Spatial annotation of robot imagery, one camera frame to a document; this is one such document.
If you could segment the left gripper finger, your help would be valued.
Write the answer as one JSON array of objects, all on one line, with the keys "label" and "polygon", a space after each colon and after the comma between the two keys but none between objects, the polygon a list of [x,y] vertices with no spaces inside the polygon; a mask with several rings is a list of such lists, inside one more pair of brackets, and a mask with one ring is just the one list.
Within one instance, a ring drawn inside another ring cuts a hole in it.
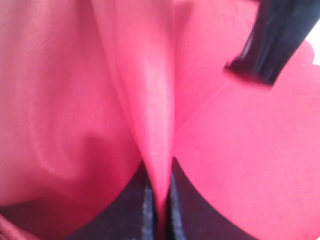
[{"label": "left gripper finger", "polygon": [[67,240],[154,240],[154,194],[141,163],[118,197]]},{"label": "left gripper finger", "polygon": [[172,159],[172,173],[167,202],[167,240],[254,240],[216,211],[196,190]]}]

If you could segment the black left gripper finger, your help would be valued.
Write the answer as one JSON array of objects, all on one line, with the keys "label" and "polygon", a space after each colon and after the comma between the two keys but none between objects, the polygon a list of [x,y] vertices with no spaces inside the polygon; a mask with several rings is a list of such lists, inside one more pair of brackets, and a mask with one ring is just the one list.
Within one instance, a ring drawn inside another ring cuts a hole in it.
[{"label": "black left gripper finger", "polygon": [[243,80],[274,85],[319,19],[318,0],[261,0],[242,52],[224,68]]}]

